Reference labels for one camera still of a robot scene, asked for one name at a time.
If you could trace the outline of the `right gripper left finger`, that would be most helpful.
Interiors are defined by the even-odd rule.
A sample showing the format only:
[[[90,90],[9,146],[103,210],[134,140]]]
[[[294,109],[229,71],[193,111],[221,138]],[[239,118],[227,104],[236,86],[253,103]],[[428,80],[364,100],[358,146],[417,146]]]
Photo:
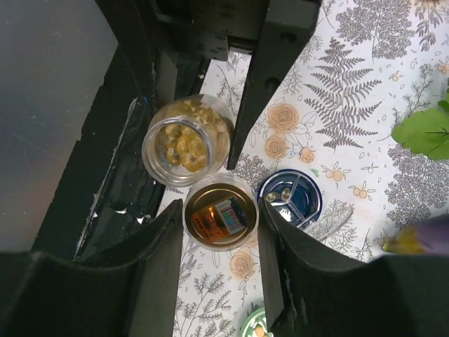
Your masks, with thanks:
[[[182,254],[182,201],[80,262],[1,254],[2,336],[171,336]]]

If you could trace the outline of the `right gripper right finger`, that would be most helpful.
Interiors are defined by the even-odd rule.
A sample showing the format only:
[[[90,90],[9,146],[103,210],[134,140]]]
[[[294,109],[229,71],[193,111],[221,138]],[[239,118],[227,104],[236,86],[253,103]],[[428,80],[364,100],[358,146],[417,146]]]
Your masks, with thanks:
[[[267,328],[275,336],[447,336],[448,259],[387,255],[363,263],[259,202]]]

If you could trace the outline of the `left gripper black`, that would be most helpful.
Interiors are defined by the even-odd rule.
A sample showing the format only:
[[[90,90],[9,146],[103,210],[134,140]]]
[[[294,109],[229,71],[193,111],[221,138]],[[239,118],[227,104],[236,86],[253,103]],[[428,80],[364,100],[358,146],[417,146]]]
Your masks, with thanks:
[[[226,61],[252,54],[227,168],[233,170],[260,114],[307,45],[320,1],[96,0],[153,112],[175,94],[175,49]]]

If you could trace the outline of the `clear pill box lid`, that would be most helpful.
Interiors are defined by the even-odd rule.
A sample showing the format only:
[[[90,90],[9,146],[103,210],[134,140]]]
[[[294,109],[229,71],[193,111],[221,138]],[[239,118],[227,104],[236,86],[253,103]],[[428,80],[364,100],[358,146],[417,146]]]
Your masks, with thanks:
[[[324,242],[340,230],[351,218],[354,212],[352,206],[341,206],[330,213],[321,216],[317,221],[310,221],[304,230],[306,234],[319,242]]]

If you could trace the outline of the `blue round pill box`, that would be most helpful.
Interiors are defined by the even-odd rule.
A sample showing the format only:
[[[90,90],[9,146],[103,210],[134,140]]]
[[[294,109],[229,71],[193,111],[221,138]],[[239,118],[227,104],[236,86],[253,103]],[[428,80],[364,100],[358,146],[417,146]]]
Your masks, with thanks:
[[[318,185],[306,173],[283,169],[260,185],[257,199],[269,202],[293,227],[305,230],[315,223],[323,208]]]

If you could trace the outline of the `amber pill bottle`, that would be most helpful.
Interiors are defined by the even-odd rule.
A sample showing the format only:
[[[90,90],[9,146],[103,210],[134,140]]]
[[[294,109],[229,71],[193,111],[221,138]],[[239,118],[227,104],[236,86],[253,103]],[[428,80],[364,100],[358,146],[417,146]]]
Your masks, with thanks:
[[[191,95],[164,105],[142,143],[142,161],[163,185],[189,187],[227,161],[235,118],[218,98]]]

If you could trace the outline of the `gold bottle cap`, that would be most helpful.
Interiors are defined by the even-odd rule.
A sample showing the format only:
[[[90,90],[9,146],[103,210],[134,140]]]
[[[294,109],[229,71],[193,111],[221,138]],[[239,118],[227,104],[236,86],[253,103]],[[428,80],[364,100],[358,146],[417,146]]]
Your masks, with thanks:
[[[231,251],[257,232],[259,210],[252,187],[238,176],[214,173],[191,186],[182,208],[185,232],[211,251]]]

